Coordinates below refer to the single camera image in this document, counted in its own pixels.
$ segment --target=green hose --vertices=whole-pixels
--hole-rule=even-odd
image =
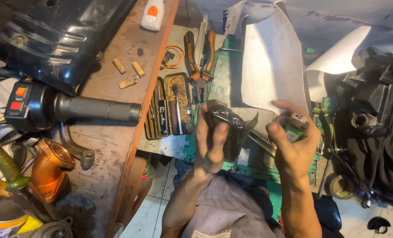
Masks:
[[[8,183],[7,191],[16,192],[28,186],[30,177],[23,177],[13,159],[0,146],[0,170]]]

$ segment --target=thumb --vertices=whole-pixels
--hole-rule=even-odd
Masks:
[[[268,123],[265,129],[268,136],[277,145],[277,148],[285,152],[292,147],[292,143],[287,139],[286,132],[283,127],[277,122]]]
[[[227,139],[227,133],[229,132],[229,125],[224,122],[220,122],[214,129],[212,134],[212,148],[210,151],[211,155],[223,154],[223,146]]]

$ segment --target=cigarette butt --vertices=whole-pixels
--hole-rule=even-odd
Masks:
[[[123,67],[123,65],[121,65],[119,59],[114,58],[114,59],[113,59],[113,63],[114,63],[115,67],[119,70],[119,72],[120,72],[121,74],[124,74],[124,73],[126,72],[126,70],[125,70],[125,68]]]
[[[124,81],[124,82],[119,83],[119,88],[120,89],[125,89],[125,88],[130,87],[132,85],[135,85],[137,83],[138,83],[137,79],[135,79],[135,78],[134,79],[130,79],[128,81]]]
[[[145,72],[142,70],[141,66],[136,61],[132,63],[132,66],[140,78],[145,76]]]

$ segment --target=plastic bottle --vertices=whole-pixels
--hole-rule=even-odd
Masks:
[[[160,30],[164,16],[164,0],[149,0],[143,12],[141,26],[148,30]]]

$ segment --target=green lighter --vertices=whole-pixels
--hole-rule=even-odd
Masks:
[[[304,116],[298,113],[292,113],[286,127],[284,128],[287,139],[292,143],[298,141],[305,133],[308,125],[309,122]]]

